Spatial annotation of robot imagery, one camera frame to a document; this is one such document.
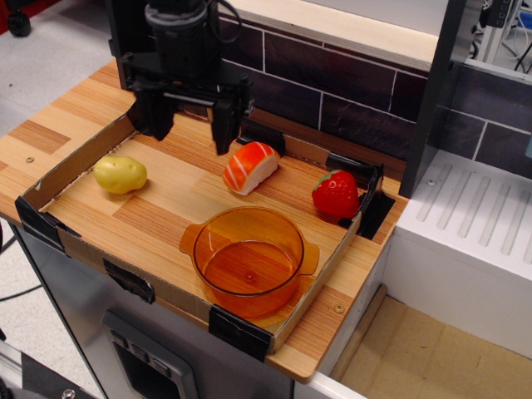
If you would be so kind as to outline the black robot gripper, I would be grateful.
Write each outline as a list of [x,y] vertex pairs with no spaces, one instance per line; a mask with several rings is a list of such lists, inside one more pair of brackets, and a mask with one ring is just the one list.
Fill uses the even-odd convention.
[[224,37],[218,3],[148,3],[145,20],[155,51],[122,57],[128,91],[135,102],[127,114],[142,135],[162,141],[170,133],[176,102],[212,110],[217,155],[229,152],[243,116],[253,110],[251,79],[222,59],[222,47],[238,40]]

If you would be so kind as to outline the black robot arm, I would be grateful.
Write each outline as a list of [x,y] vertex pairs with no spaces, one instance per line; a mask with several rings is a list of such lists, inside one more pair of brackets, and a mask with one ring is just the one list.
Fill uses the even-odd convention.
[[135,95],[130,117],[142,134],[163,140],[176,113],[207,110],[218,155],[228,153],[240,124],[253,110],[251,78],[224,61],[220,1],[145,1],[139,20],[147,27],[144,49],[116,47],[124,88]]

